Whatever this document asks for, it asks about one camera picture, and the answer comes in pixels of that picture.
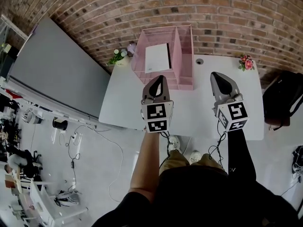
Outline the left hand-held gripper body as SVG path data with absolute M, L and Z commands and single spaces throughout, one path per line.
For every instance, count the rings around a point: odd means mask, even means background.
M 163 80 L 162 95 L 151 96 L 149 94 L 148 83 L 143 88 L 141 105 L 141 115 L 145 121 L 148 133 L 160 133 L 169 130 L 174 102 L 170 99 L 169 88 L 165 76 Z

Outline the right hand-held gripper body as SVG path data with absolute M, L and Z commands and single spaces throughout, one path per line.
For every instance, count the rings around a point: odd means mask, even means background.
M 235 131 L 243 129 L 247 123 L 249 117 L 245 104 L 243 101 L 243 95 L 236 82 L 232 80 L 232 92 L 230 94 L 217 94 L 213 93 L 213 72 L 210 75 L 210 82 L 212 93 L 215 98 L 214 114 L 218 121 L 222 124 L 225 131 Z

